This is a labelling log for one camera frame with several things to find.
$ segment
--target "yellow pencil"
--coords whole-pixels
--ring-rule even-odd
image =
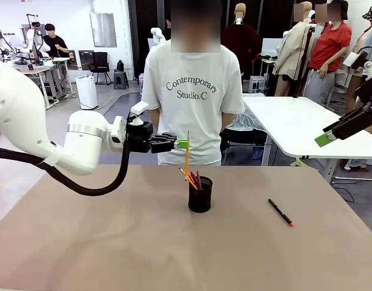
[[[181,171],[182,174],[184,174],[185,176],[185,179],[187,179],[187,181],[194,187],[194,189],[198,190],[197,186],[195,186],[195,184],[193,183],[193,181],[190,179],[190,177],[188,175],[186,175],[185,171],[183,171],[182,168],[179,168],[179,170]]]
[[[188,158],[190,154],[190,132],[187,132],[187,150],[186,150],[186,177],[188,177]]]

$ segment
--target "wall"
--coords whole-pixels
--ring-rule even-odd
[[[353,34],[350,42],[350,51],[353,49],[357,39],[370,26],[370,22],[362,18],[369,11],[372,0],[348,0],[349,10],[347,24],[351,27]]]
[[[113,13],[118,47],[94,47],[89,13],[91,7],[98,13]],[[39,15],[43,24],[52,23],[56,34],[61,36],[70,50],[94,50],[108,52],[111,69],[121,59],[128,79],[133,78],[130,21],[127,0],[0,0],[0,29],[5,33],[14,32],[21,36],[20,27],[27,23],[26,13]],[[71,78],[88,75],[88,71],[70,71]]]

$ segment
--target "black pen holder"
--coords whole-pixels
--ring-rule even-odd
[[[193,185],[188,183],[188,208],[192,212],[208,212],[211,207],[211,188],[213,182],[207,177],[201,178],[202,190],[196,190]]]

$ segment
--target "red jacket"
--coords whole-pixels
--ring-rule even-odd
[[[261,39],[248,24],[231,24],[221,34],[221,44],[239,60],[241,73],[249,72],[252,61],[261,52]]]

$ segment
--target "beige table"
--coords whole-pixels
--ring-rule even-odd
[[[130,166],[117,191],[96,198],[45,176],[0,222],[0,288],[372,290],[372,233],[317,171],[199,170],[214,182],[205,214],[188,210],[176,167]],[[76,181],[103,187],[117,171]]]
[[[45,88],[45,83],[43,82],[42,73],[47,72],[50,70],[50,67],[46,68],[34,68],[34,70],[30,71],[29,69],[18,69],[19,72],[25,75],[35,75],[39,82],[41,83],[42,91],[43,91],[43,97],[45,101],[45,108],[46,110],[53,107],[55,104],[50,104],[48,101],[48,96]]]

